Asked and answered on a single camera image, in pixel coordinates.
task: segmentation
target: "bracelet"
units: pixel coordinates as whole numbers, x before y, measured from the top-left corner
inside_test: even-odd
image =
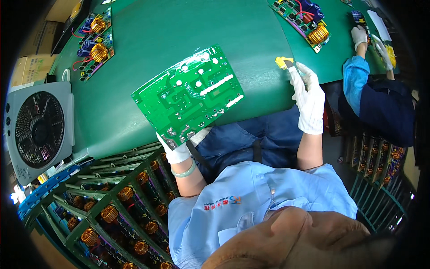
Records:
[[[175,176],[175,177],[186,177],[186,176],[189,176],[191,173],[193,173],[194,172],[194,170],[196,169],[196,162],[195,162],[195,160],[192,158],[191,159],[192,161],[193,161],[193,164],[191,165],[191,167],[190,167],[190,169],[188,169],[187,171],[185,171],[185,172],[183,172],[183,173],[180,173],[180,174],[178,174],[178,173],[176,173],[175,171],[173,171],[173,169],[172,168],[170,168],[170,170],[172,171],[172,174]]]

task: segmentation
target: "fan grille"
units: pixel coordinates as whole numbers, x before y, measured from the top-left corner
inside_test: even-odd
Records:
[[[59,101],[48,92],[25,100],[15,125],[15,141],[22,160],[32,168],[47,165],[60,149],[64,114]]]

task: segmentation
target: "green workbench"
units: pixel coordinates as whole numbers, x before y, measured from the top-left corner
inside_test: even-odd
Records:
[[[108,8],[101,2],[93,0],[95,13]],[[286,72],[275,63],[278,56],[306,64],[317,73],[320,83],[342,79],[342,64],[355,54],[350,36],[354,24],[348,15],[352,8],[340,0],[318,0],[332,37],[316,54],[267,4],[267,0],[113,2],[115,56],[87,83],[79,81],[78,71],[71,71],[73,158],[102,158],[156,141],[153,128],[130,94],[169,66],[216,43],[245,92],[245,99],[218,119],[217,125],[293,106],[294,89]],[[355,0],[354,6],[370,22],[365,4]],[[76,56],[78,42],[72,37],[57,56],[51,70],[57,80],[81,60]],[[372,49],[366,59],[372,74],[385,72]]]

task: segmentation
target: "white glove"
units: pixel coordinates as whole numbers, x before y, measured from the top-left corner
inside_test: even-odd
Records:
[[[300,77],[293,66],[288,68],[291,74],[291,85],[294,86],[294,94],[291,99],[296,100],[300,111],[298,128],[304,133],[318,135],[323,133],[323,113],[326,95],[319,86],[318,77],[304,64],[296,62],[297,68],[304,73]]]
[[[161,142],[164,147],[164,150],[166,151],[166,158],[170,164],[179,164],[187,160],[191,156],[190,150],[185,143],[175,148],[174,150],[171,150],[164,142],[164,140],[160,137],[160,135],[158,133],[156,134],[158,141]]]
[[[382,43],[382,41],[374,34],[372,35],[372,38],[376,43],[376,49],[379,51],[379,54],[382,57],[382,62],[384,63],[385,70],[392,70],[393,64],[391,63],[390,57],[388,56],[387,48],[385,47],[384,43]]]
[[[352,41],[355,43],[354,49],[357,51],[357,47],[360,43],[367,44],[367,33],[363,26],[358,25],[351,30]]]

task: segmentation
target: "circuit board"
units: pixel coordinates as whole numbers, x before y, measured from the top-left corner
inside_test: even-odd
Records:
[[[289,24],[291,24],[291,26],[296,29],[297,32],[299,32],[299,34],[308,42],[308,44],[316,53],[318,53],[321,50],[321,47],[326,45],[329,41],[330,35],[328,35],[327,38],[318,44],[311,42],[309,39],[309,34],[312,33],[318,27],[318,25],[321,25],[325,28],[327,24],[323,20],[321,20],[318,24],[313,21],[305,23],[303,19],[297,17],[301,6],[294,0],[278,0],[269,6],[279,15],[281,15]]]
[[[114,50],[114,34],[112,31],[112,18],[111,18],[111,7],[109,7],[102,14],[90,14],[88,18],[101,18],[106,23],[106,28],[101,33],[87,33],[82,40],[79,42],[79,48],[82,49],[82,45],[86,40],[91,40],[96,43],[102,43],[106,46],[108,54],[107,58],[102,62],[96,62],[90,60],[89,62],[82,62],[81,66],[78,67],[80,71],[80,80],[86,83],[94,73],[110,58],[115,55]]]
[[[173,150],[237,105],[244,94],[216,44],[163,71],[131,97]]]

